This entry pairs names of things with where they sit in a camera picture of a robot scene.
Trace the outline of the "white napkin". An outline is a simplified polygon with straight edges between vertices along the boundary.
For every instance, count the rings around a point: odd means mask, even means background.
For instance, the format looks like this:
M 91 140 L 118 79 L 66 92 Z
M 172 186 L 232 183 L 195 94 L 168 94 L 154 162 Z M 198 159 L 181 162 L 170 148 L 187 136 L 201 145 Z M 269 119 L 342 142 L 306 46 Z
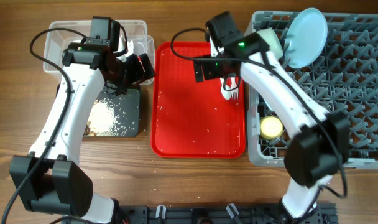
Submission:
M 132 40 L 128 40 L 127 41 L 127 44 L 128 44 L 128 48 L 127 48 L 127 52 L 120 56 L 120 58 L 123 58 L 123 57 L 128 57 L 130 55 L 132 55 L 134 53 L 134 43 Z M 119 48 L 118 48 L 118 51 L 122 51 L 125 49 L 125 40 L 124 38 L 120 38 L 119 39 Z

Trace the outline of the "white plastic spoon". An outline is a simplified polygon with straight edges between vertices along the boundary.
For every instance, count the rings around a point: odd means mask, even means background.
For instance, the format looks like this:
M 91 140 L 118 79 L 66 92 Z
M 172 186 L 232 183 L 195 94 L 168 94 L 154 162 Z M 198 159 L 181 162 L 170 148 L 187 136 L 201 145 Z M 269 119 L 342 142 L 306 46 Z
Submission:
M 220 78 L 221 81 L 221 94 L 225 100 L 230 100 L 232 98 L 232 93 L 230 92 L 230 86 L 224 78 Z

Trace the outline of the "white plastic fork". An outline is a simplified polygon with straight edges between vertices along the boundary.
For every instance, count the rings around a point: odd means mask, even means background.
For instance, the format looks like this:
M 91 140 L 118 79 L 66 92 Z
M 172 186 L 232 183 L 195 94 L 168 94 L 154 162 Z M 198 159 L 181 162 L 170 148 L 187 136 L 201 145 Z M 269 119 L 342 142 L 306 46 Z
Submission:
M 231 86 L 230 86 L 230 89 L 231 89 L 231 98 L 233 100 L 237 100 L 238 97 L 239 97 L 239 93 L 238 93 L 238 85 L 236 83 L 236 78 L 235 77 L 231 77 Z

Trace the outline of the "green bowl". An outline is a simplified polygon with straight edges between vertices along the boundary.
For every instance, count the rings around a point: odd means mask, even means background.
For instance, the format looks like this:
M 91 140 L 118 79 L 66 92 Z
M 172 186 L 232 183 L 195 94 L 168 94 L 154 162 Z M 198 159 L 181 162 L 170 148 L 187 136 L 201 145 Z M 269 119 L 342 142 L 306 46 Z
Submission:
M 283 48 L 277 37 L 277 34 L 273 31 L 272 28 L 259 30 L 256 33 L 259 34 L 266 41 L 266 43 L 269 45 L 270 51 L 273 52 L 276 59 L 280 59 L 283 57 Z

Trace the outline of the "yellow plastic cup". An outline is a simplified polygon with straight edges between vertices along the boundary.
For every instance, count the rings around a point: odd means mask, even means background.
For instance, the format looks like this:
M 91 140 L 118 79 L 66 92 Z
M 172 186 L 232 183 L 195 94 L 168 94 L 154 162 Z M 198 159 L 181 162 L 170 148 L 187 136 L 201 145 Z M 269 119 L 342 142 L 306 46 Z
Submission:
M 266 116 L 260 121 L 260 135 L 264 139 L 272 140 L 279 138 L 284 131 L 281 120 L 275 116 Z

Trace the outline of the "light blue plate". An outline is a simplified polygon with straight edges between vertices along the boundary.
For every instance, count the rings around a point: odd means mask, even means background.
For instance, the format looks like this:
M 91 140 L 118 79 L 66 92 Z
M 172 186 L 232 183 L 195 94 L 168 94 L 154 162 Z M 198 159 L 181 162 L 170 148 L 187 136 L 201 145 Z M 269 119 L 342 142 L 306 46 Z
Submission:
M 285 59 L 291 68 L 303 68 L 313 63 L 323 50 L 328 34 L 327 21 L 316 8 L 300 12 L 285 36 Z

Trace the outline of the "small blue bowl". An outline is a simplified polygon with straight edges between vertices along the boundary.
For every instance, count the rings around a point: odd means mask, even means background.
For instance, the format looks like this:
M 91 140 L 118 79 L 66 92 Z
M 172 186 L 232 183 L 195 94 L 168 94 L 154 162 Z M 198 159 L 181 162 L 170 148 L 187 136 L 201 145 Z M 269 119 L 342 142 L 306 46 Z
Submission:
M 262 95 L 259 95 L 259 97 L 260 97 L 260 100 L 263 101 L 263 104 L 265 104 L 265 107 L 266 107 L 269 111 L 274 112 L 273 108 L 268 104 L 268 102 L 264 99 L 264 97 L 263 97 Z

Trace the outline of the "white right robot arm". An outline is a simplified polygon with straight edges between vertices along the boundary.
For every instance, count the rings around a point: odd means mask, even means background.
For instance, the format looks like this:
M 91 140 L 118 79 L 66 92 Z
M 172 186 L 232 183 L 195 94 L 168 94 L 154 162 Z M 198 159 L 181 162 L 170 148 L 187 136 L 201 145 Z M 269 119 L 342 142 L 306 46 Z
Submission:
M 344 164 L 349 158 L 349 121 L 344 113 L 330 113 L 310 98 L 283 69 L 283 48 L 271 29 L 244 35 L 230 12 L 214 16 L 203 32 L 211 42 L 211 57 L 192 61 L 213 63 L 220 76 L 230 73 L 253 87 L 275 111 L 291 138 L 284 158 L 291 176 L 281 204 L 292 222 L 302 222 L 316 208 L 321 190 L 339 172 L 341 198 L 348 195 Z

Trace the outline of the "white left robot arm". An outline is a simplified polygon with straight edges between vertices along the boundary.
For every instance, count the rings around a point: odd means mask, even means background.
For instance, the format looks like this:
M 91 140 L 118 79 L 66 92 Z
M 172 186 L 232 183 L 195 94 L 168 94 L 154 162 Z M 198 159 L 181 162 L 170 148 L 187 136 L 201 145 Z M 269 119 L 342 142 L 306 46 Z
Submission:
M 94 17 L 88 35 L 64 51 L 60 84 L 46 124 L 26 156 L 13 156 L 9 173 L 16 191 L 2 219 L 7 220 L 15 199 L 31 212 L 59 215 L 82 223 L 127 223 L 119 202 L 94 192 L 92 180 L 80 169 L 80 145 L 98 95 L 114 96 L 138 90 L 155 76 L 147 54 L 121 57 L 119 38 L 125 28 L 109 17 Z

